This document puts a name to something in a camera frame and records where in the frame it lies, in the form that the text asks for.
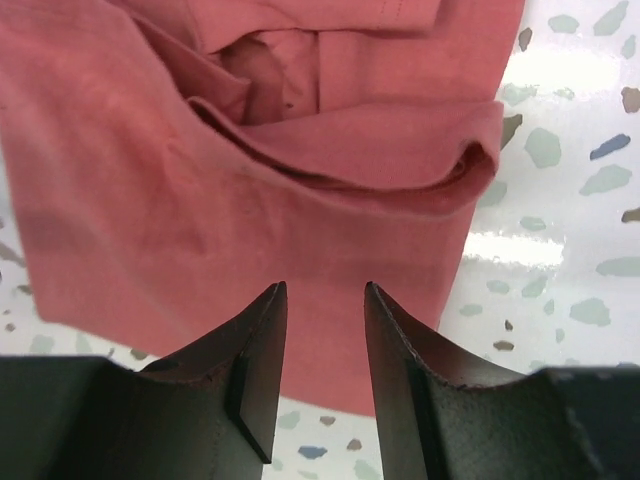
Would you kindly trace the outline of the salmon pink t-shirt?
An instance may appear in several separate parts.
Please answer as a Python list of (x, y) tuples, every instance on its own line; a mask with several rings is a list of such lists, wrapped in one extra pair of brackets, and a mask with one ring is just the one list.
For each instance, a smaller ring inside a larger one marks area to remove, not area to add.
[(39, 315), (164, 355), (288, 286), (282, 393), (369, 415), (363, 292), (439, 323), (520, 1), (5, 1)]

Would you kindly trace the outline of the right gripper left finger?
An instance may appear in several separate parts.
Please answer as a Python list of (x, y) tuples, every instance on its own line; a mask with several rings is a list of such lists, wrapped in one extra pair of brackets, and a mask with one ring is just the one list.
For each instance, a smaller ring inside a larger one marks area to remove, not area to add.
[(272, 460), (287, 329), (275, 283), (133, 371), (99, 356), (1, 360), (5, 479), (258, 479)]

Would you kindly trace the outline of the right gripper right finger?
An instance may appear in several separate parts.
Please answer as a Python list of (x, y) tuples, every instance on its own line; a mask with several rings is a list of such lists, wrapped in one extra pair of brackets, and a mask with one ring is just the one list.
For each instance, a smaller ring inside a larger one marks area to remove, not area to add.
[(365, 288), (367, 352), (388, 479), (635, 479), (639, 370), (476, 356)]

